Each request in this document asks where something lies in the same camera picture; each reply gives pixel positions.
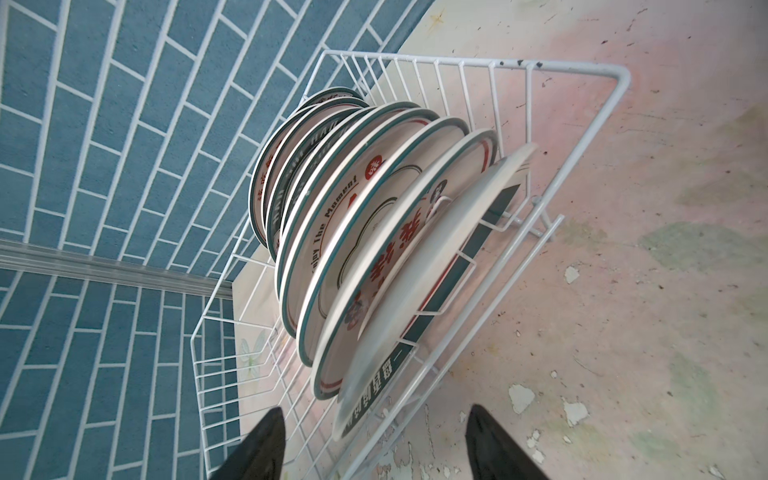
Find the white wire dish rack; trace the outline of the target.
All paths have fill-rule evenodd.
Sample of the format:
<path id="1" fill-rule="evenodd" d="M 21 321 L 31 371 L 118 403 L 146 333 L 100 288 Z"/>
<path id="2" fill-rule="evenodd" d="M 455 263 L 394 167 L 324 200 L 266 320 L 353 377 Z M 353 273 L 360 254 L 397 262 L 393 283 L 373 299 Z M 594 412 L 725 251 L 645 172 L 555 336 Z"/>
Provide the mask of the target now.
<path id="1" fill-rule="evenodd" d="M 409 101 L 463 118 L 472 128 L 493 128 L 498 149 L 509 152 L 543 136 L 544 107 L 554 98 L 549 78 L 586 85 L 612 81 L 598 96 L 578 139 L 563 154 L 544 151 L 524 181 L 498 197 L 460 253 L 462 271 L 437 292 L 439 306 L 421 311 L 415 330 L 398 344 L 393 374 L 344 439 L 331 437 L 337 405 L 314 397 L 310 370 L 300 362 L 281 317 L 268 311 L 275 262 L 246 255 L 253 232 L 244 220 L 224 276 L 242 276 L 246 297 L 231 312 L 204 307 L 191 336 L 204 471 L 212 477 L 253 426 L 274 407 L 286 418 L 287 479 L 362 479 L 391 457 L 397 441 L 423 412 L 480 328 L 528 266 L 551 242 L 562 216 L 548 208 L 603 128 L 630 82 L 630 73 L 605 63 L 440 57 L 362 51 L 324 51 L 317 69 L 346 72 L 373 105 Z"/>

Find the white plate green red rim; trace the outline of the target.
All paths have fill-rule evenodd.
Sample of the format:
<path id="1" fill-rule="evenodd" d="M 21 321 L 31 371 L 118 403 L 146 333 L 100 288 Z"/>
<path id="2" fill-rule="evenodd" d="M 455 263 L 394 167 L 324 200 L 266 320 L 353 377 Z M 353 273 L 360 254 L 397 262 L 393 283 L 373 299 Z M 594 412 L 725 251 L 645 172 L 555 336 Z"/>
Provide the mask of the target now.
<path id="1" fill-rule="evenodd" d="M 384 386 L 380 368 L 417 313 L 425 309 L 474 227 L 536 149 L 536 144 L 527 143 L 483 173 L 427 223 L 426 231 L 416 236 L 417 243 L 396 263 L 394 278 L 384 282 L 383 297 L 373 302 L 373 313 L 365 322 L 351 369 L 342 382 L 334 440 L 349 433 L 348 424 L 361 414 L 363 403 Z"/>

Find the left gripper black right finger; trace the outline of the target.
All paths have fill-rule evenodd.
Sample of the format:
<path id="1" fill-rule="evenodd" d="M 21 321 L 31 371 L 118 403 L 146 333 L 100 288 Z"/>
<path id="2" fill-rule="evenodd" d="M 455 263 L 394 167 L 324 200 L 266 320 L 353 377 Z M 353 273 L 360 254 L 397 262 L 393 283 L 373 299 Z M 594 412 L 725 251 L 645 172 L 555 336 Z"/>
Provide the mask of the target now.
<path id="1" fill-rule="evenodd" d="M 470 409 L 465 440 L 474 480 L 549 479 L 490 412 L 479 404 L 473 404 Z"/>

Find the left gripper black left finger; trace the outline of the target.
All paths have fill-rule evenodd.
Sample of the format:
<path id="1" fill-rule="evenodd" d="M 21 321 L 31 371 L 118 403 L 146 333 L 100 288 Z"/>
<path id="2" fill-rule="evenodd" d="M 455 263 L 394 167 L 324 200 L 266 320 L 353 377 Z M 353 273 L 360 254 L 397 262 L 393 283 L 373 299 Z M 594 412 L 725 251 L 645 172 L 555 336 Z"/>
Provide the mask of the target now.
<path id="1" fill-rule="evenodd" d="M 280 479 L 286 448 L 286 428 L 280 407 L 270 409 L 212 474 L 212 480 Z"/>

